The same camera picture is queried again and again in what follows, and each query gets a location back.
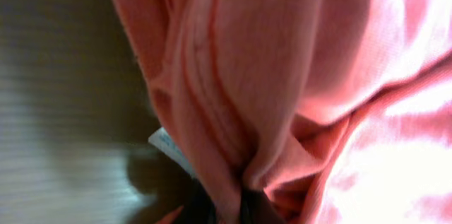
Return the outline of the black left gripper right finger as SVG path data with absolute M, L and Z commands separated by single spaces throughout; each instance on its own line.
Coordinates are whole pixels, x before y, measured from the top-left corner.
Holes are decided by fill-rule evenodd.
M 241 224 L 286 224 L 272 206 L 264 191 L 242 191 Z

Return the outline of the red soccer t-shirt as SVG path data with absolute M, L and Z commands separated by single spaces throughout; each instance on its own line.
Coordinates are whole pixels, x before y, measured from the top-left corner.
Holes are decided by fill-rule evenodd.
M 451 0 L 114 0 L 216 210 L 451 222 Z

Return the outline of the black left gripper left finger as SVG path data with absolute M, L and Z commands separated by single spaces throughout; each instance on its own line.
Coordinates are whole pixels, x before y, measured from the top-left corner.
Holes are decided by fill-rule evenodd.
M 216 224 L 216 210 L 203 185 L 194 180 L 191 198 L 176 218 L 176 224 Z

